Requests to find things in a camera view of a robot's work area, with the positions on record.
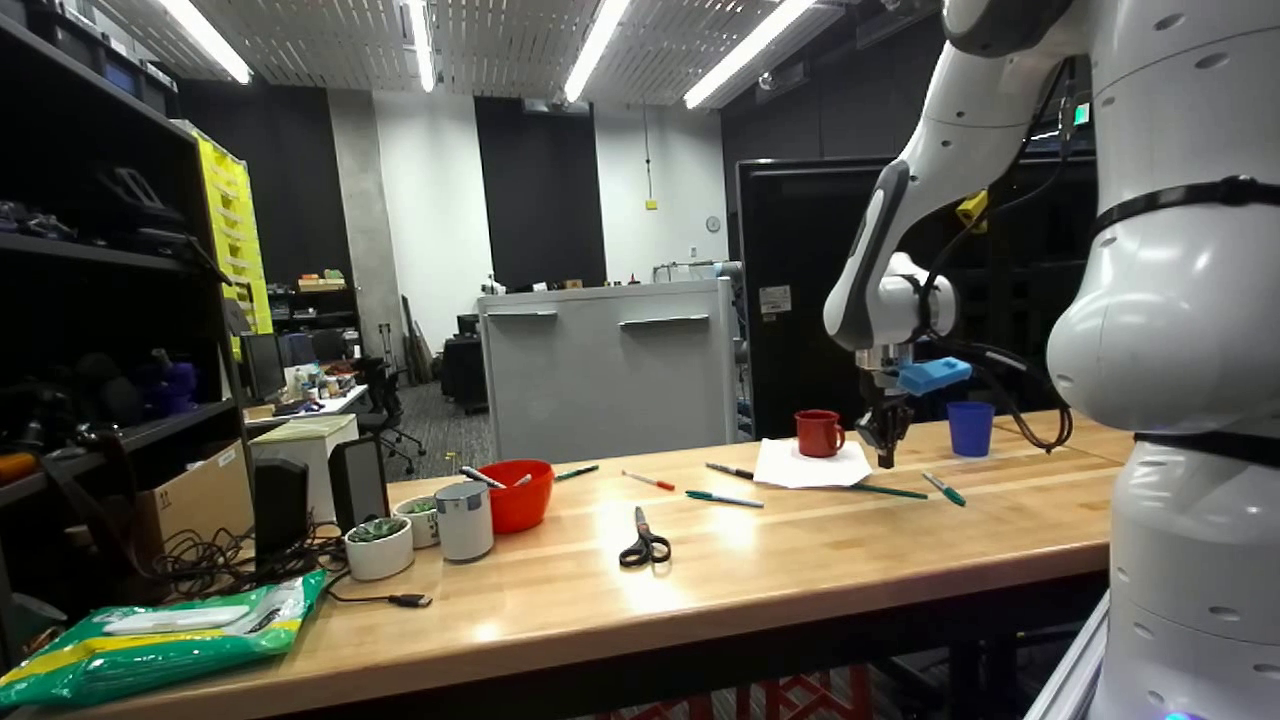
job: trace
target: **gray cabinet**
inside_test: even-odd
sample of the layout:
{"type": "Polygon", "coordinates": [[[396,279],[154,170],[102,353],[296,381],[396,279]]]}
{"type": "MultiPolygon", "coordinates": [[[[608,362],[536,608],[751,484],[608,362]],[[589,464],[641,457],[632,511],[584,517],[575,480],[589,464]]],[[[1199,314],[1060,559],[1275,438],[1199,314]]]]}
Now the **gray cabinet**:
{"type": "Polygon", "coordinates": [[[728,284],[582,289],[480,301],[497,457],[624,457],[728,445],[728,284]]]}

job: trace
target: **ceiling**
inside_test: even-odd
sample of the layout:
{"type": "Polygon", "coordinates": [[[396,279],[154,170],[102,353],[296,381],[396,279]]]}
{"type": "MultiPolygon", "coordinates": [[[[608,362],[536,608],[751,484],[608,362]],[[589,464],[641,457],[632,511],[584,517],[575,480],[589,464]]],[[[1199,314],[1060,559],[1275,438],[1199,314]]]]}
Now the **ceiling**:
{"type": "MultiPolygon", "coordinates": [[[[270,83],[416,90],[401,0],[196,0],[270,83]]],[[[780,0],[632,0],[584,99],[679,104],[780,0]]],[[[808,8],[735,83],[780,63],[860,0],[808,8]]],[[[158,0],[102,0],[179,78],[229,78],[158,0]]],[[[556,99],[597,0],[430,0],[442,90],[556,99]]]]}

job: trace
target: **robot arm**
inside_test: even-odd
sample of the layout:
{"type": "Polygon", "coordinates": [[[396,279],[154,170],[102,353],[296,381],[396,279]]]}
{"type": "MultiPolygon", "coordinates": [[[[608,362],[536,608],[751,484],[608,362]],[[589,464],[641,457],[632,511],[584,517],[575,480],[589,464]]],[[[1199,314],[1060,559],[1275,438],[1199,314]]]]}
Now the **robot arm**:
{"type": "MultiPolygon", "coordinates": [[[[989,32],[1004,8],[991,2],[948,2],[948,32],[953,24],[966,24],[970,35],[977,35],[977,27],[989,32]]],[[[908,148],[879,170],[848,263],[828,290],[828,337],[871,374],[866,438],[875,447],[886,469],[894,469],[897,438],[908,428],[897,368],[911,360],[911,339],[919,332],[946,337],[958,322],[953,284],[936,279],[928,301],[919,301],[928,272],[897,246],[928,211],[989,187],[1015,161],[1047,90],[1047,76],[1063,57],[1072,57],[1068,24],[1047,27],[1043,17],[1038,24],[1043,24],[1038,48],[1014,57],[972,57],[958,43],[946,48],[919,122],[908,148]]]]}

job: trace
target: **red cup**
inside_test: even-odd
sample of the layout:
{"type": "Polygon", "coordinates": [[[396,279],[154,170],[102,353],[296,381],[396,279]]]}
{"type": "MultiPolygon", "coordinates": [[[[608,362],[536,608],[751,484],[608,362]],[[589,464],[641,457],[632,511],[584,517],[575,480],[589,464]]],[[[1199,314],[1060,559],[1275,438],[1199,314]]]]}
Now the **red cup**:
{"type": "Polygon", "coordinates": [[[844,447],[840,410],[834,407],[798,410],[798,445],[801,445],[801,457],[837,457],[844,447]]]}
{"type": "Polygon", "coordinates": [[[545,524],[554,484],[556,484],[556,469],[548,459],[512,457],[502,464],[480,464],[480,470],[504,484],[487,492],[497,535],[530,533],[545,524]]]}

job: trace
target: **scissors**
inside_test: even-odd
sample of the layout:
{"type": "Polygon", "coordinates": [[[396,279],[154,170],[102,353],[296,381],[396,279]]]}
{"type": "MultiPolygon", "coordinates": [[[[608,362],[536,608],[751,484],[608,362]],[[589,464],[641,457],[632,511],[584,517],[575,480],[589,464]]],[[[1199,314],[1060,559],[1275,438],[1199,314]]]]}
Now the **scissors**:
{"type": "Polygon", "coordinates": [[[644,519],[644,511],[637,507],[637,545],[624,547],[620,562],[624,567],[641,567],[641,562],[668,562],[674,559],[674,539],[655,535],[644,519]]]}

